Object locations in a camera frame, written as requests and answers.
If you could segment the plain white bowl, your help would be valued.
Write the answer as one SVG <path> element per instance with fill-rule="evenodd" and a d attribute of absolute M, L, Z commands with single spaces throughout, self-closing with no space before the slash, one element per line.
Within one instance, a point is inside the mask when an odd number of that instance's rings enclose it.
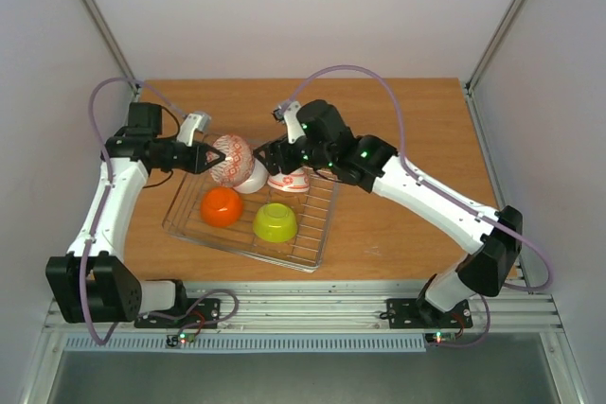
<path fill-rule="evenodd" d="M 268 180 L 269 173 L 259 160 L 255 160 L 250 176 L 234 189 L 241 194 L 252 194 L 262 189 Z"/>
<path fill-rule="evenodd" d="M 238 221 L 242 213 L 241 196 L 229 187 L 217 186 L 208 190 L 200 203 L 201 219 L 212 227 L 228 227 Z"/>

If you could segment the red geometric pattern bowl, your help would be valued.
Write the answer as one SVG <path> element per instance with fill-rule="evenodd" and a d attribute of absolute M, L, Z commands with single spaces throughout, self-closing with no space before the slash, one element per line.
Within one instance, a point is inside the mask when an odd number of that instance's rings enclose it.
<path fill-rule="evenodd" d="M 212 144 L 225 155 L 224 160 L 209 170 L 213 181 L 224 187 L 245 182 L 254 170 L 254 156 L 250 145 L 236 134 L 219 136 Z"/>

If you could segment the red floral pattern bowl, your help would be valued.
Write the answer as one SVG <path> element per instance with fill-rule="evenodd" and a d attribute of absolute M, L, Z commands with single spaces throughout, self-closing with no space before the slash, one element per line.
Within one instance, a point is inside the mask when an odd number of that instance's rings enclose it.
<path fill-rule="evenodd" d="M 308 172 L 303 167 L 289 174 L 278 173 L 270 175 L 267 185 L 286 193 L 305 193 L 311 187 Z"/>

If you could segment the green and white bowl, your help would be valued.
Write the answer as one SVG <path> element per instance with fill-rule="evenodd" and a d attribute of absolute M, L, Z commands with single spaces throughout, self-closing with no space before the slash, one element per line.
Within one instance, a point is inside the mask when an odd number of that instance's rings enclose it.
<path fill-rule="evenodd" d="M 271 243 L 288 242 L 296 236 L 297 231 L 294 210 L 283 203 L 264 204 L 253 220 L 254 234 Z"/>

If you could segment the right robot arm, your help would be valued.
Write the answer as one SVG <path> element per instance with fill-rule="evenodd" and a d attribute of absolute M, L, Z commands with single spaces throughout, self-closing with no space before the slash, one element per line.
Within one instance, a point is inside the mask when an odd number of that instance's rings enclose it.
<path fill-rule="evenodd" d="M 460 302 L 478 294 L 494 297 L 506 283 L 521 250 L 523 217 L 469 200 L 414 167 L 374 135 L 356 135 L 325 100 L 297 102 L 274 111 L 286 132 L 254 150 L 271 175 L 301 167 L 326 170 L 341 184 L 386 198 L 430 222 L 458 244 L 464 257 L 432 276 L 413 307 L 425 326 L 443 322 Z"/>

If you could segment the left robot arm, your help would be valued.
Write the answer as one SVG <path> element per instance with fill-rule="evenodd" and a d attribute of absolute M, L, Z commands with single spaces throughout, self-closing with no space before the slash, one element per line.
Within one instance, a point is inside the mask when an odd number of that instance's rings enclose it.
<path fill-rule="evenodd" d="M 46 279 L 69 324 L 132 322 L 156 311 L 169 326 L 184 324 L 191 304 L 177 279 L 141 281 L 125 266 L 125 240 L 142 189 L 153 170 L 201 174 L 225 155 L 195 140 L 208 114 L 188 114 L 173 136 L 162 134 L 163 108 L 133 103 L 128 119 L 104 143 L 96 194 L 67 253 L 52 256 Z"/>

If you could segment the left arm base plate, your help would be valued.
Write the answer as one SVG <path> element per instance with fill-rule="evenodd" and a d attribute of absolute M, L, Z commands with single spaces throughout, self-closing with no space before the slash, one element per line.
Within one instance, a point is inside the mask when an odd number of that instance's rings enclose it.
<path fill-rule="evenodd" d="M 145 318 L 137 319 L 134 322 L 134 327 L 140 329 L 178 329 L 191 324 L 194 327 L 198 327 L 201 321 L 205 320 L 204 328 L 216 328 L 218 320 L 222 315 L 221 300 L 219 298 L 205 298 L 185 316 L 187 307 L 193 302 L 193 299 L 188 299 L 184 307 L 174 307 L 167 311 L 168 315 L 178 317 L 178 320 L 162 318 L 157 315 L 148 315 Z"/>

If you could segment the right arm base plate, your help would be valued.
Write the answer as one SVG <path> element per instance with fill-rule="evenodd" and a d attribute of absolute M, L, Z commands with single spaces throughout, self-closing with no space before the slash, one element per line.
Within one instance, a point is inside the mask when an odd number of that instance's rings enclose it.
<path fill-rule="evenodd" d="M 386 311 L 381 314 L 392 329 L 472 328 L 473 321 L 468 300 L 453 309 L 442 312 L 428 305 L 421 305 L 416 298 L 391 298 L 386 300 Z"/>

